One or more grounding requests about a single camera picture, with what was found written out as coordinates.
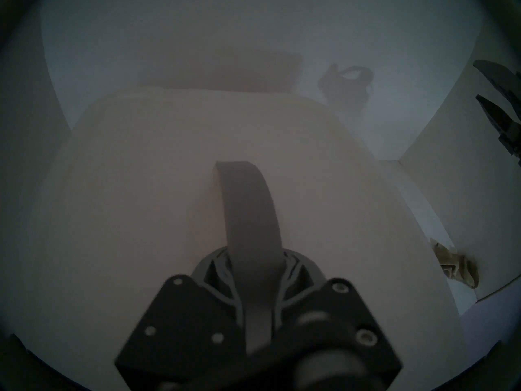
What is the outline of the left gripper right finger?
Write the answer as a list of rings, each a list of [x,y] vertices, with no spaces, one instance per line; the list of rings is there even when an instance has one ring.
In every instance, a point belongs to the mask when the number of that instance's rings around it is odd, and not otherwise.
[[[260,254],[261,390],[388,390],[402,363],[353,285]]]

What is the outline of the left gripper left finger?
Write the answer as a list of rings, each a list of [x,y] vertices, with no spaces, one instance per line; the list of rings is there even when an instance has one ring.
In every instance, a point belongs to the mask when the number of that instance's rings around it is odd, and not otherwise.
[[[246,357],[245,315],[227,250],[169,277],[116,358],[130,390],[183,385]]]

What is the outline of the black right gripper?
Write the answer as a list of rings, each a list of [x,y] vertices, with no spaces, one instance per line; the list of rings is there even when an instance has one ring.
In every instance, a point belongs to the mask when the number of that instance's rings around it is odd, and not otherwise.
[[[482,59],[475,60],[474,67],[509,102],[520,119],[520,73],[514,74],[501,64]],[[481,95],[476,95],[475,98],[498,132],[499,141],[520,163],[520,124],[490,100]]]

